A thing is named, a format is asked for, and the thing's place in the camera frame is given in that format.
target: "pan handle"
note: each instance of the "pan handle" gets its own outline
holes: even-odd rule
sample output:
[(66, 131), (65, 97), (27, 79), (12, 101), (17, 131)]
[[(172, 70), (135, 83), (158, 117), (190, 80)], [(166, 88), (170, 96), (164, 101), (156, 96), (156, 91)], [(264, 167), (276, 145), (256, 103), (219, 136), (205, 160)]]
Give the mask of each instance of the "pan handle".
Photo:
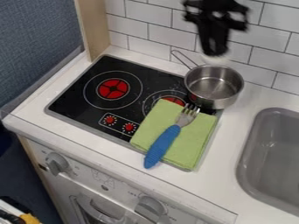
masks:
[(183, 55), (186, 59), (188, 59), (192, 64), (194, 64), (196, 67), (198, 66), (197, 63), (194, 62), (194, 60), (189, 59), (185, 54), (183, 54), (182, 52), (178, 51), (178, 50), (172, 50), (171, 54), (180, 62), (183, 63), (183, 65), (185, 65), (186, 67), (188, 67), (190, 70), (192, 69), (192, 67), (188, 66), (182, 59), (180, 59), (175, 53), (181, 54)]

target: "blue fork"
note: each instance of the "blue fork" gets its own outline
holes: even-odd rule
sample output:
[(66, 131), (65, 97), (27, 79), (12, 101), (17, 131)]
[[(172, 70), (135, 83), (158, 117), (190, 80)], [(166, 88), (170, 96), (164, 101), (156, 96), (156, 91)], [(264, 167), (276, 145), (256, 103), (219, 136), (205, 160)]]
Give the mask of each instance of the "blue fork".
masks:
[(184, 126), (189, 125), (200, 112), (200, 108), (194, 106), (194, 108), (186, 104), (184, 109), (177, 118), (176, 124), (170, 126), (149, 148), (145, 159), (144, 168), (149, 169), (156, 165), (166, 154), (172, 143), (178, 137), (181, 129)]

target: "blue wall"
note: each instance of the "blue wall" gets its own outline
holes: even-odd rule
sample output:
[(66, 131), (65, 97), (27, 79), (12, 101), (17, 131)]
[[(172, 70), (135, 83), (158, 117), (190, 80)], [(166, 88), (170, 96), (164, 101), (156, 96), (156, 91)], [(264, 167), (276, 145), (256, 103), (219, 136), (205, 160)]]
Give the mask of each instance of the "blue wall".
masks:
[(1, 0), (0, 107), (80, 44), (73, 0)]

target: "utensil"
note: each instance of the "utensil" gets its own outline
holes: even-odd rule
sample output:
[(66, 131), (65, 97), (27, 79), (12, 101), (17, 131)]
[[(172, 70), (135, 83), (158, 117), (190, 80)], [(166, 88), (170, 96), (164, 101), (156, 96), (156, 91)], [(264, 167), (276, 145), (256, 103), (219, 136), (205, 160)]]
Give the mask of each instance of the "utensil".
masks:
[[(184, 0), (183, 5), (185, 21), (198, 27), (205, 55), (215, 57), (226, 54), (231, 30), (247, 30), (249, 9), (234, 0)], [(198, 9), (198, 13), (190, 12), (189, 7)], [(234, 20), (231, 12), (243, 15), (242, 21)]]
[(149, 148), (144, 159), (144, 168), (149, 169), (156, 165), (166, 154), (171, 144), (178, 137), (181, 129), (194, 121), (200, 108), (186, 104), (177, 118), (176, 124), (170, 126)]
[[(192, 64), (191, 68), (175, 53), (183, 55)], [(225, 109), (234, 104), (244, 87), (242, 76), (227, 66), (198, 66), (193, 60), (177, 50), (171, 54), (191, 69), (184, 78), (190, 100), (206, 109)]]

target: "white tile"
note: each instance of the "white tile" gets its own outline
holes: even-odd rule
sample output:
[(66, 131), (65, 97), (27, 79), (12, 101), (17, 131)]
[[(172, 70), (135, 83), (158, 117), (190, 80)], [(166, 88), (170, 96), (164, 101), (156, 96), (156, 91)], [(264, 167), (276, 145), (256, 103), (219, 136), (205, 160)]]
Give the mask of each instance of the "white tile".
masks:
[(250, 64), (299, 76), (299, 57), (286, 53), (254, 48)]
[(172, 9), (183, 10), (182, 0), (149, 0), (149, 4), (161, 5)]
[(127, 35), (124, 35), (124, 34), (121, 34), (118, 32), (114, 32), (114, 31), (110, 31), (109, 35), (110, 35), (111, 45), (128, 49), (128, 36)]
[(177, 31), (153, 24), (149, 25), (149, 39), (166, 45), (194, 50), (195, 38), (196, 34), (194, 33)]
[(299, 9), (274, 4), (265, 4), (261, 25), (291, 32), (299, 32)]
[(170, 60), (170, 46), (145, 39), (129, 37), (129, 50), (148, 54), (163, 60)]
[[(250, 12), (248, 14), (249, 15), (249, 23), (253, 24), (253, 25), (257, 25), (260, 21), (261, 9), (262, 9), (263, 3), (246, 0), (244, 2), (244, 5), (246, 5), (250, 8)], [(235, 19), (238, 19), (238, 20), (241, 20), (243, 18), (243, 16), (239, 13), (232, 13), (232, 17)]]
[[(180, 48), (176, 48), (176, 47), (172, 47), (171, 48), (172, 51), (177, 50), (179, 52), (181, 52), (182, 54), (184, 54), (186, 57), (188, 57), (188, 59), (193, 60), (198, 66), (202, 66), (205, 64), (205, 62), (201, 59), (200, 53), (198, 52), (191, 52), (191, 51), (187, 51), (187, 50), (183, 50)], [(189, 67), (195, 67), (196, 65), (194, 63), (192, 63), (191, 61), (189, 61), (184, 55), (182, 55), (181, 53), (177, 53), (174, 52), (175, 55), (177, 57), (179, 57), (185, 64), (187, 64)], [(175, 56), (171, 55), (170, 58), (171, 61), (179, 63), (179, 64), (183, 64), (181, 61), (179, 61)]]
[(233, 61), (231, 61), (229, 67), (239, 72), (245, 81), (259, 84), (265, 87), (272, 86), (276, 75), (276, 72), (269, 71), (267, 69), (244, 65)]
[(122, 32), (144, 39), (148, 37), (148, 25), (146, 23), (112, 15), (107, 15), (107, 18), (110, 31)]
[[(228, 47), (230, 50), (229, 57), (231, 60), (235, 60), (243, 63), (248, 62), (251, 48), (252, 48), (250, 45), (242, 45), (234, 42), (229, 42)], [(199, 53), (203, 52), (199, 39), (197, 40), (196, 51)]]
[(299, 55), (299, 34), (293, 33), (289, 41), (287, 53)]
[(125, 16), (124, 0), (105, 0), (106, 13)]
[(184, 12), (181, 10), (173, 11), (173, 24), (172, 27), (187, 32), (198, 33), (198, 28), (194, 23), (184, 21)]
[(287, 6), (299, 7), (298, 0), (262, 0), (262, 1), (270, 4), (283, 4)]
[(284, 73), (279, 73), (273, 88), (299, 95), (299, 78)]
[(233, 31), (231, 40), (276, 51), (284, 51), (290, 33), (258, 25), (250, 25), (249, 32)]
[(170, 27), (171, 9), (132, 1), (126, 2), (126, 9), (128, 18)]

